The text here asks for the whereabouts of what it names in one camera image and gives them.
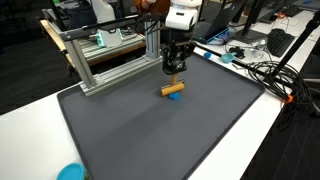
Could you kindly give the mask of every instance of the white table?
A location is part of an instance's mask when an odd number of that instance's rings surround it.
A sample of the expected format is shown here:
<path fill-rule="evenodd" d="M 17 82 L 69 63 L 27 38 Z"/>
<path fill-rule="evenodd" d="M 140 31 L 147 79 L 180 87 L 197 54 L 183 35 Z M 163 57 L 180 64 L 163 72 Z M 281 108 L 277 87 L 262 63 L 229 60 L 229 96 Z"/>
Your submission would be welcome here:
<path fill-rule="evenodd" d="M 301 18 L 300 23 L 296 27 L 289 27 L 288 33 L 299 35 L 311 17 L 310 12 L 298 15 L 297 18 Z M 260 23 L 254 27 L 255 30 L 265 33 L 268 33 L 270 28 L 271 25 Z M 285 26 L 276 22 L 274 28 Z M 315 33 L 313 40 L 307 40 L 289 62 L 297 70 L 302 68 L 320 30 L 317 29 Z M 224 53 L 223 47 L 206 47 Z M 204 53 L 198 48 L 195 52 Z M 222 64 L 217 57 L 210 59 L 246 75 L 244 70 L 236 70 L 231 64 Z M 2 180 L 53 180 L 65 165 L 81 162 L 56 95 L 57 93 L 0 116 Z M 280 110 L 279 99 L 265 92 L 224 136 L 190 179 L 239 179 Z"/>

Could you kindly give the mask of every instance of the desk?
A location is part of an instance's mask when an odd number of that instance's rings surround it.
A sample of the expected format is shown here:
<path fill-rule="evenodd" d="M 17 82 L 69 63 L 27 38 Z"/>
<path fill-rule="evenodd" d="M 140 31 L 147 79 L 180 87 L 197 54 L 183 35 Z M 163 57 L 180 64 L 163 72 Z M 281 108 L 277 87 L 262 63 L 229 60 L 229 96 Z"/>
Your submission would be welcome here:
<path fill-rule="evenodd" d="M 296 27 L 289 28 L 288 32 L 301 33 L 311 17 L 312 13 L 303 12 L 299 15 L 302 21 Z M 280 22 L 274 27 L 282 27 Z M 271 25 L 260 23 L 254 27 L 266 33 L 270 28 Z M 318 38 L 320 29 L 315 32 L 314 38 Z M 289 64 L 300 70 L 314 45 L 313 40 L 307 40 Z M 207 47 L 224 51 L 223 47 Z M 195 52 L 204 53 L 198 48 Z M 223 64 L 218 57 L 210 59 L 246 76 L 244 70 Z M 0 116 L 1 179 L 53 180 L 65 165 L 81 162 L 56 95 Z M 223 137 L 190 179 L 240 179 L 280 110 L 279 99 L 266 91 Z"/>
<path fill-rule="evenodd" d="M 49 21 L 48 20 L 40 20 L 40 24 L 43 27 L 43 29 L 48 33 L 48 35 L 53 40 L 53 42 L 57 45 L 57 47 L 59 48 L 59 51 L 66 50 L 66 47 L 65 47 L 63 41 L 61 40 L 59 34 L 49 25 Z M 88 61 L 89 66 L 92 66 L 92 65 L 98 64 L 100 62 L 103 62 L 103 61 L 115 58 L 117 56 L 120 56 L 122 54 L 137 50 L 137 49 L 142 48 L 144 46 L 145 46 L 145 43 L 143 41 L 141 41 L 140 43 L 135 43 L 135 45 L 128 46 L 128 48 L 125 48 L 125 49 L 121 49 L 118 51 L 114 50 L 111 53 L 105 53 L 104 55 L 99 55 L 99 57 L 87 58 L 87 61 Z M 73 68 L 76 68 L 76 66 L 74 65 L 73 60 L 69 54 L 66 54 L 65 58 Z"/>

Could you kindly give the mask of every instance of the workbench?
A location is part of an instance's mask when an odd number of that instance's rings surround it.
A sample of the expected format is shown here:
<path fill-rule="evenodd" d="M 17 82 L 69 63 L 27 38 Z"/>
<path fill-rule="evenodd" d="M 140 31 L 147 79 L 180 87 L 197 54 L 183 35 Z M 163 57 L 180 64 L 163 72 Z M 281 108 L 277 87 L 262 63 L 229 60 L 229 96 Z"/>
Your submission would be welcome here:
<path fill-rule="evenodd" d="M 52 27 L 52 24 L 46 19 L 40 20 L 40 25 L 42 26 L 42 29 L 45 31 L 44 34 L 46 34 L 58 47 L 58 50 L 62 55 L 65 57 L 67 62 L 71 65 L 72 68 L 76 69 L 76 66 L 70 57 L 70 55 L 67 53 L 67 49 L 60 38 L 57 30 Z M 120 55 L 135 51 L 139 48 L 145 47 L 145 42 L 143 41 L 144 36 L 142 35 L 136 35 L 135 37 L 131 37 L 131 39 L 128 38 L 128 40 L 124 41 L 123 43 L 132 43 L 132 45 L 126 47 L 126 48 L 102 48 L 99 47 L 98 44 L 94 41 L 88 41 L 86 39 L 79 40 L 79 43 L 82 47 L 83 53 L 87 59 L 88 65 L 93 66 L 98 63 L 113 59 L 115 57 L 118 57 Z"/>
<path fill-rule="evenodd" d="M 299 36 L 312 17 L 312 12 L 300 13 L 295 17 L 299 18 L 300 22 L 295 27 L 289 26 L 288 33 Z M 282 21 L 277 20 L 274 26 L 257 23 L 252 28 L 269 33 L 272 26 L 285 29 L 286 25 L 281 24 Z M 318 28 L 289 61 L 298 71 L 315 46 L 319 34 Z M 241 43 L 230 41 L 229 44 Z M 225 52 L 221 46 L 206 47 L 219 53 Z M 205 51 L 196 48 L 195 53 L 203 55 Z M 245 70 L 236 69 L 231 63 L 223 64 L 217 56 L 212 55 L 210 60 L 248 77 Z M 268 58 L 264 56 L 255 60 L 264 61 Z M 266 91 L 229 130 L 190 179 L 240 179 L 280 111 L 280 100 Z M 1 179 L 54 180 L 67 164 L 81 163 L 59 107 L 57 93 L 0 116 L 0 144 Z"/>

